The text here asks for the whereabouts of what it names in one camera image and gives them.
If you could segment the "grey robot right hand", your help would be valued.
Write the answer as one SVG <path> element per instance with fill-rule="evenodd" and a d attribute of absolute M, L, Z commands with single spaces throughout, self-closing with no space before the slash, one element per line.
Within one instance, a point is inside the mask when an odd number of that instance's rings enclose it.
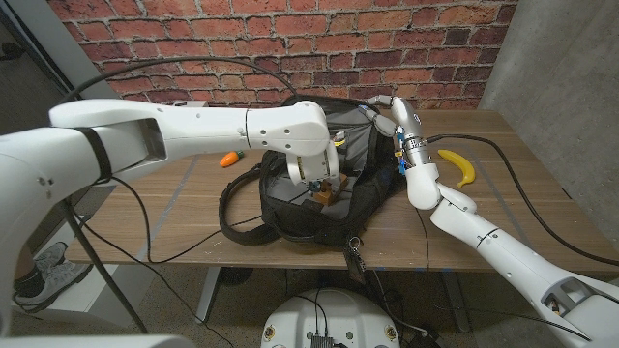
<path fill-rule="evenodd" d="M 395 122 L 380 115 L 377 111 L 370 108 L 375 104 L 388 105 L 391 108 Z M 359 104 L 360 111 L 376 126 L 378 131 L 384 136 L 393 137 L 398 126 L 404 129 L 406 137 L 421 137 L 421 122 L 412 105 L 400 97 L 378 95 L 367 100 L 365 104 Z"/>

